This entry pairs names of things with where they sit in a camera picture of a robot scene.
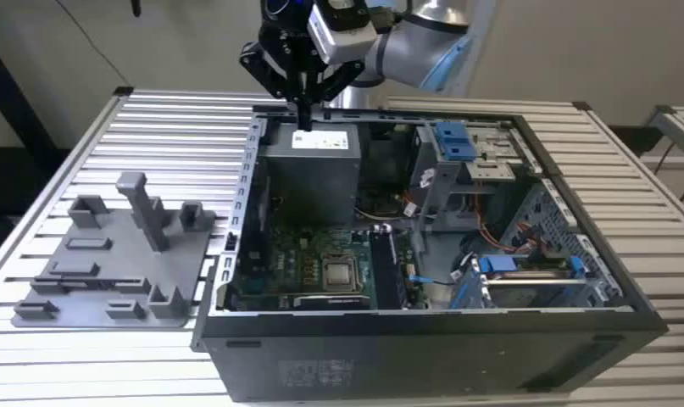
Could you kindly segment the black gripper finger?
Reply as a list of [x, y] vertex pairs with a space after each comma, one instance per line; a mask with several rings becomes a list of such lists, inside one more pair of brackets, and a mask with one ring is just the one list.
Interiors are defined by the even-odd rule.
[[330, 102], [353, 84], [355, 78], [363, 72], [366, 64], [362, 60], [345, 62], [333, 72], [331, 76], [321, 79], [325, 63], [310, 66], [306, 70], [305, 93], [303, 93], [303, 130], [313, 129], [313, 107], [322, 102]]
[[239, 63], [265, 90], [277, 99], [285, 98], [294, 106], [298, 128], [307, 130], [307, 104], [302, 97], [299, 78], [287, 79], [273, 67], [259, 42], [247, 42], [242, 46]]

